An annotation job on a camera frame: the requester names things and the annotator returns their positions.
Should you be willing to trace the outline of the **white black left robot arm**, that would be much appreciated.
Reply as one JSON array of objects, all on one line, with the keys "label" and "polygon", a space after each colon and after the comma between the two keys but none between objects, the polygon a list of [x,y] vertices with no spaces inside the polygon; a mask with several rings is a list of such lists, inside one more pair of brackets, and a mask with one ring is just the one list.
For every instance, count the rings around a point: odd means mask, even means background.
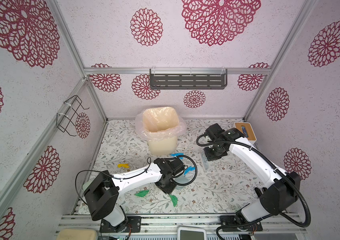
[{"label": "white black left robot arm", "polygon": [[[186,172],[187,166],[183,159],[189,160],[194,167],[194,176],[187,183],[175,180]],[[119,196],[148,184],[155,184],[170,195],[177,186],[188,186],[197,177],[197,164],[186,155],[157,158],[154,161],[148,158],[147,162],[148,165],[143,168],[122,174],[93,170],[98,175],[82,186],[84,196],[79,198],[87,205],[94,222],[105,220],[116,232],[120,232],[128,224],[128,217],[123,208],[117,205]]]}]

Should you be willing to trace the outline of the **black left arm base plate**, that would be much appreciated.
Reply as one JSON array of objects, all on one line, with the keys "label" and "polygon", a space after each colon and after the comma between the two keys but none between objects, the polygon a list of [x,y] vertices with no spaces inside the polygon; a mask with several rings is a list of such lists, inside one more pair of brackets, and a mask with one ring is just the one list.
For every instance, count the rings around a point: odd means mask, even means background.
[{"label": "black left arm base plate", "polygon": [[106,220],[102,220],[100,233],[139,233],[141,231],[141,226],[141,216],[127,216],[127,218],[116,227],[113,227]]}]

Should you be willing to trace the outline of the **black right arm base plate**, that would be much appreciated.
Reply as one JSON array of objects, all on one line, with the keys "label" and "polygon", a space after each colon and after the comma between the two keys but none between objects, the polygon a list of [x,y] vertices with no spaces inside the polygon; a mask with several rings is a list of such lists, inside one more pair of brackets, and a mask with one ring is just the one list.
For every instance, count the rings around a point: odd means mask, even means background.
[{"label": "black right arm base plate", "polygon": [[236,215],[221,215],[219,217],[223,232],[261,232],[263,227],[260,222],[252,223]]}]

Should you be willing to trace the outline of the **cream trash bin with bag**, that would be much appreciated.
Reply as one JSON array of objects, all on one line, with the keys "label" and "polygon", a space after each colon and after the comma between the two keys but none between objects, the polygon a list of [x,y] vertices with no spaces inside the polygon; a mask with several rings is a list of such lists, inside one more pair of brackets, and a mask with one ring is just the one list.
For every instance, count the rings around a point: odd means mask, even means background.
[{"label": "cream trash bin with bag", "polygon": [[175,152],[178,137],[185,134],[187,125],[172,107],[151,108],[135,118],[137,134],[147,141],[154,156]]}]

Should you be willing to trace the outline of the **pale blue plastic dustpan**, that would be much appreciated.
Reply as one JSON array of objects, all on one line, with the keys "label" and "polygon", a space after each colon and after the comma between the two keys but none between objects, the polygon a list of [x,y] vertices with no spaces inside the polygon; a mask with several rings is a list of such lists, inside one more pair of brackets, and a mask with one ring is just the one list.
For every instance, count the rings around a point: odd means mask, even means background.
[{"label": "pale blue plastic dustpan", "polygon": [[174,178],[173,181],[175,182],[175,184],[179,187],[185,187],[190,185],[193,182],[194,178],[187,178],[184,175],[181,175],[178,178]]}]

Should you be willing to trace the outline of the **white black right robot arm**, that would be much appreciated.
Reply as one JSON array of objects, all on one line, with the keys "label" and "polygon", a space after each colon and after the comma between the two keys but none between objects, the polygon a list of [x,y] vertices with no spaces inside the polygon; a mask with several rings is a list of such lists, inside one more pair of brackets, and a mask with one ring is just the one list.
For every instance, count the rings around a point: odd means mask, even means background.
[{"label": "white black right robot arm", "polygon": [[[226,229],[247,228],[256,225],[272,216],[281,215],[292,224],[307,228],[311,224],[311,212],[306,199],[300,192],[301,177],[296,172],[287,172],[275,165],[262,154],[245,137],[240,130],[232,128],[224,130],[219,124],[209,126],[205,133],[198,136],[196,144],[203,148],[208,161],[219,160],[228,152],[238,156],[264,183],[265,192],[256,201],[246,205],[235,213],[234,222],[216,229],[216,235]],[[300,201],[305,219],[303,222],[294,220],[284,211],[296,201]]]}]

